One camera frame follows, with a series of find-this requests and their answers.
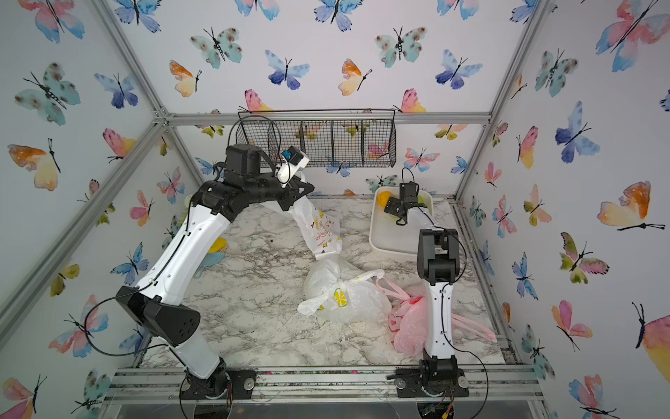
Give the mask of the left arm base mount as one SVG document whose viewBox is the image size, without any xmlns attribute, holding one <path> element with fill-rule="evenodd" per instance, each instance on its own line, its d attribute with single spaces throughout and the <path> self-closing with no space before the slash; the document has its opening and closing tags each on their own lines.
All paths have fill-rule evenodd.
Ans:
<svg viewBox="0 0 670 419">
<path fill-rule="evenodd" d="M 179 398 L 185 401 L 250 400 L 257 378 L 256 370 L 229 368 L 221 360 L 209 378 L 198 378 L 187 369 Z"/>
</svg>

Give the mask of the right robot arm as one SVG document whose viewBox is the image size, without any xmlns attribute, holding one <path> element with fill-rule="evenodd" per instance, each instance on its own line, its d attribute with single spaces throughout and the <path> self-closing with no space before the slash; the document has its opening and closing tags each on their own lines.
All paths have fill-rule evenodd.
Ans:
<svg viewBox="0 0 670 419">
<path fill-rule="evenodd" d="M 413 181 L 400 185 L 399 196 L 391 197 L 385 213 L 398 216 L 397 225 L 414 225 L 417 232 L 416 268 L 423 280 L 427 302 L 427 341 L 425 360 L 447 360 L 455 356 L 451 327 L 451 301 L 454 285 L 461 275 L 461 242 L 455 229 L 441 227 L 419 202 L 419 185 Z"/>
</svg>

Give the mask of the white printed plastic bag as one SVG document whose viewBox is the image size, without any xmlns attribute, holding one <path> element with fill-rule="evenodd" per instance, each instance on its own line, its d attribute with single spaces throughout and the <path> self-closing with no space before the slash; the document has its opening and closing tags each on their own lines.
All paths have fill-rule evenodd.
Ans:
<svg viewBox="0 0 670 419">
<path fill-rule="evenodd" d="M 303 205 L 288 212 L 281 211 L 277 202 L 274 201 L 263 203 L 263 206 L 287 218 L 292 218 L 297 223 L 305 244 L 316 260 L 336 258 L 342 252 L 340 220 L 317 209 L 309 199 Z"/>
</svg>

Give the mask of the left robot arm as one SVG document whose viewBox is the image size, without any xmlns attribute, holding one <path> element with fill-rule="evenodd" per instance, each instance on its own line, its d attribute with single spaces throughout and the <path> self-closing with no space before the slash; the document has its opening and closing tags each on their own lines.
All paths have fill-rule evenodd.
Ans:
<svg viewBox="0 0 670 419">
<path fill-rule="evenodd" d="M 176 238 L 155 267 L 134 287 L 122 286 L 115 299 L 154 337 L 164 340 L 188 374 L 211 382 L 224 375 L 224 361 L 199 329 L 199 312 L 183 305 L 190 280 L 209 249 L 251 204 L 276 203 L 283 211 L 314 190 L 298 179 L 309 158 L 291 146 L 276 161 L 261 148 L 234 144 L 226 149 L 217 175 L 191 197 Z"/>
</svg>

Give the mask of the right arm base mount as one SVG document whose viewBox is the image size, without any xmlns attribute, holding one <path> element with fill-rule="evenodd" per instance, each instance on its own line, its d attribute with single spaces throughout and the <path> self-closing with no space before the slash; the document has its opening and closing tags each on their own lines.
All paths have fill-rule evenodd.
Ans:
<svg viewBox="0 0 670 419">
<path fill-rule="evenodd" d="M 469 396 L 469 384 L 454 355 L 447 359 L 425 355 L 417 368 L 396 368 L 387 376 L 399 398 L 448 399 Z"/>
</svg>

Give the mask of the pink plastic bag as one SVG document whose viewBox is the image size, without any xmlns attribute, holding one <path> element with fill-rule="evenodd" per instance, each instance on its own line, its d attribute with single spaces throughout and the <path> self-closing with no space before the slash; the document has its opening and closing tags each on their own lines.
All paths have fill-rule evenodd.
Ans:
<svg viewBox="0 0 670 419">
<path fill-rule="evenodd" d="M 398 303 L 387 316 L 395 351 L 412 357 L 422 354 L 429 333 L 429 301 L 425 286 L 403 289 L 391 279 L 376 279 L 375 286 Z"/>
</svg>

